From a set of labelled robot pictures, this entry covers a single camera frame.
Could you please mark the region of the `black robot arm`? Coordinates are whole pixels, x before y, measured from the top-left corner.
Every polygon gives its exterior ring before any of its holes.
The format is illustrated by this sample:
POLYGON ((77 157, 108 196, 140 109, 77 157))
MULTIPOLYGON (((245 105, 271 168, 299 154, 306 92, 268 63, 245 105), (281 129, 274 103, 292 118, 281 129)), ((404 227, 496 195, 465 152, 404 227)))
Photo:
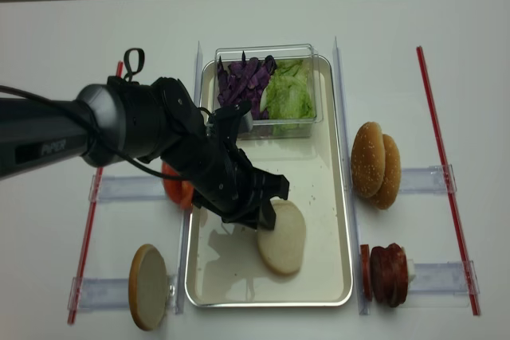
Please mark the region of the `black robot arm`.
POLYGON ((142 85, 111 76, 72 101, 7 86, 1 94, 3 178, 74 157, 94 167, 125 161, 142 171, 160 158, 174 180, 194 187, 195 206, 251 229, 273 229, 271 200, 288 196, 286 177, 254 167, 236 145, 252 122, 247 101, 207 111, 181 81, 166 77, 142 85))

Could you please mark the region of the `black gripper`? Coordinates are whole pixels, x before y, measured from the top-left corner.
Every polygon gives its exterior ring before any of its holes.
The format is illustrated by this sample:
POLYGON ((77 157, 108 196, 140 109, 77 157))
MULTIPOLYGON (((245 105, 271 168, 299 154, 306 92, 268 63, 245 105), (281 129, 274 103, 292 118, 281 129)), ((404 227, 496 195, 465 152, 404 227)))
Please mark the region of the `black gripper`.
POLYGON ((183 132, 163 152, 162 160, 194 187, 192 203, 216 213, 225 223, 273 231, 276 213, 271 199, 288 199, 289 181, 254 167, 236 146, 240 126, 252 121, 251 103, 221 107, 206 125, 202 111, 179 101, 171 121, 183 132))

